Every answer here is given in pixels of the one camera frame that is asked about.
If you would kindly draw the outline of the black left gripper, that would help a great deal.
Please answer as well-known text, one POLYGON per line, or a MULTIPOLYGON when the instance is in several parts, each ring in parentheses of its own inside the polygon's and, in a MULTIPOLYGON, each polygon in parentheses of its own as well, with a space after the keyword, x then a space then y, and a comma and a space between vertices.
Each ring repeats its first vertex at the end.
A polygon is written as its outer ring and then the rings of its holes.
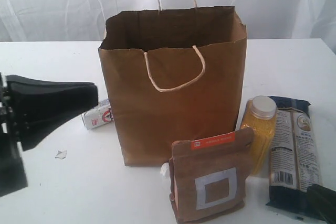
POLYGON ((69 120, 98 105, 92 82, 51 82, 1 75, 1 195, 28 186, 18 142, 35 148, 69 120))

